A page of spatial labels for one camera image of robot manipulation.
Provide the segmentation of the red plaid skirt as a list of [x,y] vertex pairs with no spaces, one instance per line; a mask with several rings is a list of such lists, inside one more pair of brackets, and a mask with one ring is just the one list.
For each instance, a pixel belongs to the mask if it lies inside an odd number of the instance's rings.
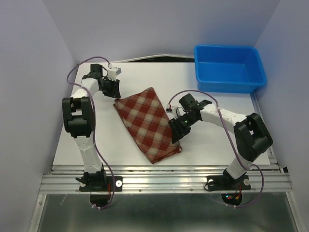
[[169,118],[153,87],[116,99],[113,105],[135,144],[152,164],[181,153],[180,143],[172,143]]

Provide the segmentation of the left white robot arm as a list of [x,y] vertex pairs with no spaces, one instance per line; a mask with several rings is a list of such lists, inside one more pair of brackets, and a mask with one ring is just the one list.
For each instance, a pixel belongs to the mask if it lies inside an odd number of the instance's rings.
[[103,164],[95,148],[96,119],[91,99],[98,91],[104,96],[119,99],[120,80],[117,77],[120,73],[121,69],[112,67],[111,64],[107,69],[100,64],[91,64],[90,72],[76,84],[78,89],[75,93],[62,99],[65,130],[77,143],[84,162],[84,172],[95,174],[90,183],[96,190],[105,189],[108,179],[99,174],[102,172]]

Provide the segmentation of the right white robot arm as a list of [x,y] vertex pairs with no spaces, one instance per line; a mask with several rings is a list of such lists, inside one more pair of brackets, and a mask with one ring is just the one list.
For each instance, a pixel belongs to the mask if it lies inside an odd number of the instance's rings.
[[179,114],[178,107],[170,103],[166,106],[166,111],[173,114],[173,119],[169,121],[172,143],[179,142],[199,121],[223,128],[229,140],[231,134],[235,136],[235,141],[230,141],[235,158],[227,167],[227,174],[222,177],[222,183],[228,189],[237,186],[239,178],[273,145],[266,125],[257,113],[234,113],[220,108],[216,99],[197,101],[190,93],[180,98],[179,104],[183,115]]

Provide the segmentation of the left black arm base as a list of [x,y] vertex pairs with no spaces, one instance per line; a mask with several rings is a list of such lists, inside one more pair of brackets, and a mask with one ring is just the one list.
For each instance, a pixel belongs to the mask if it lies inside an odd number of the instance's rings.
[[122,191],[122,176],[115,176],[114,179],[107,176],[106,179],[92,182],[83,177],[75,179],[79,182],[79,191],[90,193],[89,201],[92,207],[99,210],[109,207],[113,193]]

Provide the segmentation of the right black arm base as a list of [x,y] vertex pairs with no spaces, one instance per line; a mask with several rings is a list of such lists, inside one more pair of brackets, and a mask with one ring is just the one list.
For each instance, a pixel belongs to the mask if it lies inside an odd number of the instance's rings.
[[242,202],[242,192],[251,190],[251,184],[247,175],[236,180],[227,175],[210,175],[206,177],[204,189],[208,192],[221,191],[223,202],[237,207]]

